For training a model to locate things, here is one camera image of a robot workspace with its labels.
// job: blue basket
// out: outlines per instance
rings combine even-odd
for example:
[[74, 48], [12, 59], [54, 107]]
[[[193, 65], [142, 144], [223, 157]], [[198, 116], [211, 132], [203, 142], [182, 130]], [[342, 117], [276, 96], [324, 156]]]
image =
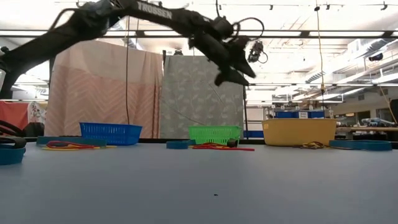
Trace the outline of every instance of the blue basket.
[[104, 139], [108, 145], [131, 146], [137, 144], [142, 126], [130, 124], [80, 123], [83, 138]]
[[277, 111], [275, 118], [298, 118], [299, 112], [296, 111]]
[[323, 111], [309, 111], [308, 118], [324, 118], [325, 113]]

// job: plastic basket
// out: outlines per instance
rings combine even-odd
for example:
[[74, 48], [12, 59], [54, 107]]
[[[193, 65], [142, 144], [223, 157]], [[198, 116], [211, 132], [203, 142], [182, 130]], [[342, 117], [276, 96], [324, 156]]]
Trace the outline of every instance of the plastic basket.
[[197, 144], [226, 144], [230, 139], [239, 140], [242, 132], [239, 126], [190, 126], [188, 130], [190, 139], [195, 140]]
[[308, 118], [324, 118], [325, 113], [323, 111], [309, 111]]
[[142, 126], [130, 124], [80, 123], [83, 138], [104, 139], [108, 145], [131, 146], [137, 144]]
[[295, 113], [291, 111], [278, 111], [275, 112], [275, 118], [294, 118]]

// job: blue table surface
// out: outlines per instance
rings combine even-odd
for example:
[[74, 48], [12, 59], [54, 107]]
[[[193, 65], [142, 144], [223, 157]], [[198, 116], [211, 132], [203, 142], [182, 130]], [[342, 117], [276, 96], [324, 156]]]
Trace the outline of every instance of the blue table surface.
[[398, 151], [165, 144], [43, 151], [0, 167], [1, 224], [391, 224]]

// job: yellow bin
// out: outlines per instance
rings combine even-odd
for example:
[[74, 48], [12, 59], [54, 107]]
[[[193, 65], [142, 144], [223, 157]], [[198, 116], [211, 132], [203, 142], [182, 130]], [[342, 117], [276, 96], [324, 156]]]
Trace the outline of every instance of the yellow bin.
[[335, 139], [335, 119], [276, 118], [262, 122], [269, 146], [297, 146], [313, 141], [329, 145]]

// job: pink curtain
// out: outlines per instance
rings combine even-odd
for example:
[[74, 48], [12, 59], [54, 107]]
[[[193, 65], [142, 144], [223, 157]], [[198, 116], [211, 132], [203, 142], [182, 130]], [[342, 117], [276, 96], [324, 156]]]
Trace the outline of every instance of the pink curtain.
[[74, 45], [55, 60], [45, 135], [80, 135], [79, 122], [143, 126], [141, 138], [159, 137], [162, 56], [100, 41]]
[[8, 103], [0, 101], [0, 120], [7, 121], [19, 129], [24, 129], [27, 122], [27, 103]]

